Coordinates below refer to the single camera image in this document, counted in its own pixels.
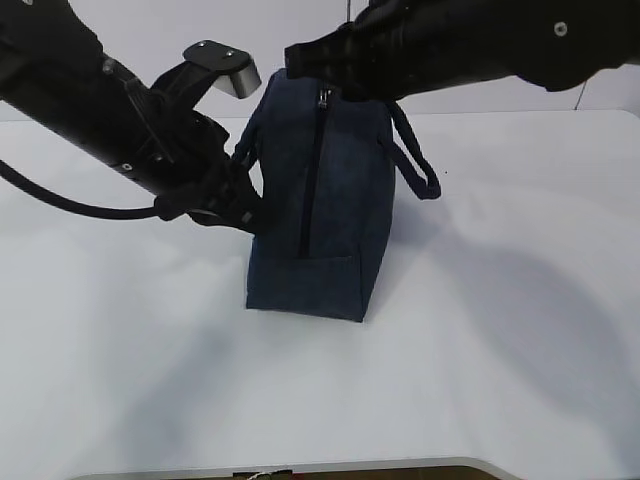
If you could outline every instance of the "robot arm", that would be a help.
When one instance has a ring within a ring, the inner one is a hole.
[[[228,133],[193,110],[211,86],[240,98],[258,88],[247,53],[200,42],[147,88],[104,53],[67,0],[2,0],[0,25],[0,97],[157,195],[146,213],[164,220],[189,214],[205,226],[249,232],[260,228],[260,198],[248,172],[224,152]],[[6,164],[0,174],[60,208],[140,218],[79,209]]]
[[[549,91],[640,64],[640,0],[377,0],[353,23],[287,49],[291,78],[354,100],[516,75]]]

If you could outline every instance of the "black bag strap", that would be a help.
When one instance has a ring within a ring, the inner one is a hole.
[[[392,138],[381,139],[382,146],[400,170],[411,190],[420,200],[437,200],[442,196],[440,180],[433,167],[424,158],[420,143],[411,128],[409,119],[396,102],[386,102],[386,106],[402,142],[407,147],[413,160],[418,164],[418,167],[420,167],[420,170],[427,176],[427,179],[425,180],[420,176],[409,158]]]
[[[232,161],[239,162],[247,170],[251,170],[258,161],[257,140],[260,127],[262,127],[262,111],[264,110],[264,105],[267,102],[276,75],[278,74],[276,73],[269,80],[262,100],[260,100],[260,104],[258,104],[258,108],[256,108],[253,115],[251,115],[249,123],[247,123],[244,132],[242,132],[240,141],[236,145],[235,152],[231,156]]]

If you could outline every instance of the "table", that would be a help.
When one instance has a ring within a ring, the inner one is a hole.
[[[638,119],[412,122],[445,196],[399,185],[364,325],[245,311],[245,234],[77,218],[1,186],[0,477],[640,476]],[[222,123],[237,138],[244,120]],[[151,202],[37,125],[0,137],[59,193]]]

